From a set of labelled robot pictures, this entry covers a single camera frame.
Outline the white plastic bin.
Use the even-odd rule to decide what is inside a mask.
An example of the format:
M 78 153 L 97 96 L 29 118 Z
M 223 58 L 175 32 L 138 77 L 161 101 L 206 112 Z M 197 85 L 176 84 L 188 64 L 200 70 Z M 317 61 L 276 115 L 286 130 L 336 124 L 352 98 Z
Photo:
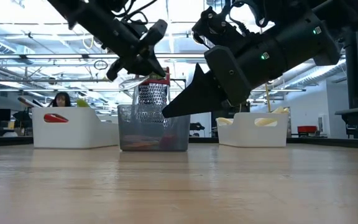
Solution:
M 46 123 L 44 115 L 59 114 L 67 123 Z M 32 110 L 34 147 L 91 149 L 117 146 L 119 126 L 116 117 L 99 117 L 92 108 L 48 107 Z
M 257 118 L 277 120 L 276 126 L 256 126 Z M 218 125 L 219 143 L 234 147 L 285 147 L 288 114 L 236 113 L 231 125 Z

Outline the person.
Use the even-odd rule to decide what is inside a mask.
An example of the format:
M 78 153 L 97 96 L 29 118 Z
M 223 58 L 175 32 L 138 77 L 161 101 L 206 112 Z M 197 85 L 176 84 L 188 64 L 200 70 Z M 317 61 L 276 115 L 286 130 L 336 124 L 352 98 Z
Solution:
M 49 107 L 71 107 L 69 94 L 65 91 L 58 92 Z

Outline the red silicone spoon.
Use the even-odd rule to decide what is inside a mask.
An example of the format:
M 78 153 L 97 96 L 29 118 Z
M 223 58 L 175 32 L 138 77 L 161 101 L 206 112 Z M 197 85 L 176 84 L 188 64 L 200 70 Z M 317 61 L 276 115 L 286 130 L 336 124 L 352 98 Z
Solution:
M 47 113 L 44 115 L 44 121 L 46 123 L 67 123 L 68 119 L 59 114 Z

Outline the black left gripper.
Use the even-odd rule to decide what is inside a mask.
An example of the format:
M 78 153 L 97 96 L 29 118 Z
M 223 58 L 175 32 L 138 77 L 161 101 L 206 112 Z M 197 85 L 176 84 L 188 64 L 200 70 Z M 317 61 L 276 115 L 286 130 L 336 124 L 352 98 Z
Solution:
M 106 72 L 109 80 L 114 81 L 118 77 L 118 73 L 125 69 L 127 74 L 149 75 L 153 73 L 162 78 L 166 77 L 166 73 L 152 50 L 154 46 L 144 46 L 139 42 L 129 47 L 127 52 L 110 66 Z

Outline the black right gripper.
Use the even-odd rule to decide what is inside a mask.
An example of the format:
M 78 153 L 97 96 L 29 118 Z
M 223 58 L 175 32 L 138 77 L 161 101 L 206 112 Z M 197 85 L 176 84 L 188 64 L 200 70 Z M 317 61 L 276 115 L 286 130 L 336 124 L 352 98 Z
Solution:
M 162 110 L 165 118 L 219 111 L 223 101 L 237 106 L 248 99 L 251 85 L 228 47 L 216 45 L 204 58 L 210 71 L 196 64 L 191 83 Z

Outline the grey transparent plastic bin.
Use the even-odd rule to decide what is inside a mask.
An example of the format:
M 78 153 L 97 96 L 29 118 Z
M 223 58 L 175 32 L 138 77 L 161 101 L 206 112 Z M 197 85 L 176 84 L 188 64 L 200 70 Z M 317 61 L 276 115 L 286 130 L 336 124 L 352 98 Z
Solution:
M 119 105 L 117 117 L 119 125 L 119 145 L 122 151 L 179 151 L 188 150 L 190 116 L 166 118 L 166 123 L 142 123 L 135 118 L 136 105 Z M 130 142 L 160 141 L 164 135 L 175 135 L 176 144 L 170 150 L 129 149 L 124 146 Z

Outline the red spatula clear handle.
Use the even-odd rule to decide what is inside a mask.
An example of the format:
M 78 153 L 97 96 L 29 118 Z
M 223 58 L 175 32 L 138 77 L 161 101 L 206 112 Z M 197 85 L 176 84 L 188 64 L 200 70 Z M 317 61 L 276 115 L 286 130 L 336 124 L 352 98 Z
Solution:
M 177 142 L 175 135 L 164 135 L 159 141 L 161 150 L 170 150 Z

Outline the orange spatula clear handle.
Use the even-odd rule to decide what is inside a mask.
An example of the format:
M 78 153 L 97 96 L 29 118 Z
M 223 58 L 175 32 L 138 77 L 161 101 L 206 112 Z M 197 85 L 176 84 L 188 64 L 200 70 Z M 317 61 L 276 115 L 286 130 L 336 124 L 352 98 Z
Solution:
M 124 147 L 129 149 L 155 149 L 159 148 L 160 143 L 158 141 L 140 141 L 140 142 L 130 142 Z

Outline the green spatula clear handle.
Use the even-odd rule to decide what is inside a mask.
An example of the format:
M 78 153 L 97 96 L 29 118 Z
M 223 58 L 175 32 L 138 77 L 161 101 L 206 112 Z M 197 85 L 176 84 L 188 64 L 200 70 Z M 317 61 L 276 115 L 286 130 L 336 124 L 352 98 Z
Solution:
M 120 82 L 118 85 L 120 90 L 130 90 L 143 84 L 147 81 L 152 80 L 161 80 L 163 77 L 157 75 L 156 73 L 151 73 L 150 75 L 142 76 L 142 75 L 131 75 L 130 78 L 126 78 L 123 82 Z

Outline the red stool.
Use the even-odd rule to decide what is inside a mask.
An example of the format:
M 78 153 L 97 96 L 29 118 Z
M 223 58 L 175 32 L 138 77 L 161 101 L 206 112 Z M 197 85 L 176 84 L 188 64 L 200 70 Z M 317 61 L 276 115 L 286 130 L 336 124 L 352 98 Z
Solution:
M 309 135 L 317 132 L 318 128 L 316 126 L 298 126 L 297 131 L 299 135 Z

